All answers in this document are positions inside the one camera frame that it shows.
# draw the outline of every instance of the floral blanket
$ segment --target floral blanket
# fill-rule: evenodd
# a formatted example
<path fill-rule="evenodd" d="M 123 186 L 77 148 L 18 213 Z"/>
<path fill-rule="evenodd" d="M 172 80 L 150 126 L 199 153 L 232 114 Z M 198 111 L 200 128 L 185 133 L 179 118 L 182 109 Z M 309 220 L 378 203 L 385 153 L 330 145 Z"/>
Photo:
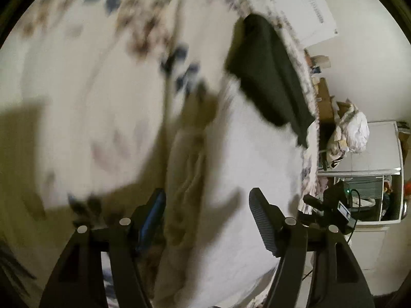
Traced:
<path fill-rule="evenodd" d="M 164 186 L 178 131 L 214 119 L 233 31 L 250 13 L 281 34 L 317 117 L 303 51 L 274 0 L 36 0 L 28 8 L 0 50 L 0 234 L 37 277 L 26 284 L 30 306 L 74 227 L 112 224 Z M 301 151 L 301 196 L 316 188 L 318 125 Z M 163 246 L 159 237 L 140 263 L 149 294 Z M 109 271 L 105 284 L 116 305 Z"/>

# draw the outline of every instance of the dark green cloth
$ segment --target dark green cloth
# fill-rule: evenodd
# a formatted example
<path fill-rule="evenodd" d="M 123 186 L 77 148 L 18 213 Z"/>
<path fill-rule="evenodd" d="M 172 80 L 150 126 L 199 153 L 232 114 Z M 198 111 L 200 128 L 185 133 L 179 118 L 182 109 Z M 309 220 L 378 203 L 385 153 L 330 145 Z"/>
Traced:
<path fill-rule="evenodd" d="M 265 119 L 276 126 L 290 122 L 298 144 L 307 148 L 307 128 L 314 117 L 284 44 L 264 17 L 245 18 L 244 38 L 227 70 L 240 79 L 240 88 Z"/>

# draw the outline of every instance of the bed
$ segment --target bed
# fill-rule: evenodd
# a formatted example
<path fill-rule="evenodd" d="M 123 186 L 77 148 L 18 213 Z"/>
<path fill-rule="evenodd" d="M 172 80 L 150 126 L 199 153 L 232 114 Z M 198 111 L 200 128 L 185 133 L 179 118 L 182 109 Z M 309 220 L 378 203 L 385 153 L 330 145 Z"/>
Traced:
<path fill-rule="evenodd" d="M 250 13 L 270 20 L 299 76 L 316 117 L 307 149 L 296 147 L 289 127 L 264 122 L 225 72 L 236 24 Z M 129 216 L 157 187 L 168 197 L 164 233 L 139 265 L 155 306 L 262 302 L 277 262 L 255 225 L 238 229 L 238 221 L 250 220 L 244 198 L 255 184 L 284 214 L 304 211 L 301 197 L 315 193 L 318 158 L 309 69 L 273 0 L 36 0 L 0 50 L 0 80 L 0 233 L 36 276 L 22 279 L 29 306 L 38 306 L 76 226 Z M 239 139 L 244 142 L 233 147 Z M 254 155 L 247 157 L 250 147 Z M 252 173 L 240 174 L 251 162 Z M 281 193 L 273 193 L 275 187 Z M 234 190 L 235 200 L 219 198 Z M 233 221 L 207 236 L 210 219 L 224 206 L 239 211 L 221 213 Z M 176 209 L 195 216 L 178 223 Z M 242 228 L 251 226 L 247 221 Z M 253 264 L 238 253 L 230 270 L 242 271 L 224 272 L 232 280 L 227 291 L 218 273 L 224 259 L 205 261 L 217 260 L 227 250 L 220 243 L 238 233 L 248 242 L 239 251 L 247 255 L 258 246 L 253 254 L 262 257 Z M 203 254 L 204 245 L 213 248 Z M 116 306 L 107 258 L 103 269 L 108 302 Z M 169 270 L 176 276 L 166 279 Z M 201 296 L 210 292 L 215 295 Z"/>

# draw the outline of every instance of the white wall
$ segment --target white wall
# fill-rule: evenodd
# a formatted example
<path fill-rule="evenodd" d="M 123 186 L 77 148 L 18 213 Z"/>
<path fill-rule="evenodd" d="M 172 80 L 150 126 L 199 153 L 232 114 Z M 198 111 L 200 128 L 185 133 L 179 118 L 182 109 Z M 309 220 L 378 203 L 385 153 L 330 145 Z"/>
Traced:
<path fill-rule="evenodd" d="M 328 55 L 331 95 L 351 99 L 369 121 L 411 120 L 411 45 L 379 0 L 326 0 L 339 35 L 308 48 Z"/>

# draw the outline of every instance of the silver screw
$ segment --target silver screw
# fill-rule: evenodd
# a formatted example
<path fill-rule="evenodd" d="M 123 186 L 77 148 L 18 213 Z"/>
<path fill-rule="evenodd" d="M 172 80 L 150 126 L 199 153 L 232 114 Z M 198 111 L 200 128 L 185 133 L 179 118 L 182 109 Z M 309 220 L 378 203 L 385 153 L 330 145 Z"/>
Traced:
<path fill-rule="evenodd" d="M 131 223 L 130 218 L 123 218 L 119 221 L 120 225 L 122 226 L 128 226 Z"/>
<path fill-rule="evenodd" d="M 335 225 L 329 225 L 328 230 L 332 233 L 338 233 L 338 227 Z"/>
<path fill-rule="evenodd" d="M 295 226 L 297 224 L 297 220 L 294 218 L 285 218 L 285 223 L 288 224 L 289 226 Z"/>
<path fill-rule="evenodd" d="M 79 234 L 84 234 L 87 231 L 87 229 L 88 229 L 87 226 L 83 225 L 83 226 L 80 226 L 79 228 L 77 228 L 77 232 Z"/>

